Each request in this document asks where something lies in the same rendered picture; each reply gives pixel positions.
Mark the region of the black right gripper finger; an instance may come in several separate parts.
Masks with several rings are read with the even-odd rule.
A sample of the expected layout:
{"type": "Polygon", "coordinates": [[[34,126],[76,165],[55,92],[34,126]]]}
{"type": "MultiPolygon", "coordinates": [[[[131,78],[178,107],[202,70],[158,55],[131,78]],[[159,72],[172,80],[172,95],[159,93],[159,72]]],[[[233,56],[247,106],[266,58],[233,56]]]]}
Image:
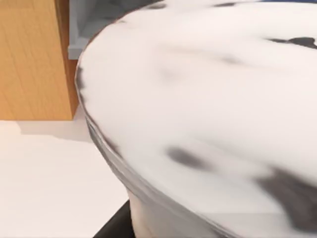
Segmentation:
{"type": "Polygon", "coordinates": [[[135,238],[127,200],[93,238],[135,238]]]}

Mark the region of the wooden cupboard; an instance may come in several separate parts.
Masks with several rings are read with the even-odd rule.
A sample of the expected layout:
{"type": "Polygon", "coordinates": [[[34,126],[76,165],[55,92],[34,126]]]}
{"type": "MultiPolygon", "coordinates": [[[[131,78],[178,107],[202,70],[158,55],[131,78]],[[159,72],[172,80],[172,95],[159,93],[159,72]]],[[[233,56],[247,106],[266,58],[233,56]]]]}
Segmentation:
{"type": "Polygon", "coordinates": [[[69,0],[0,0],[0,120],[72,120],[69,0]]]}

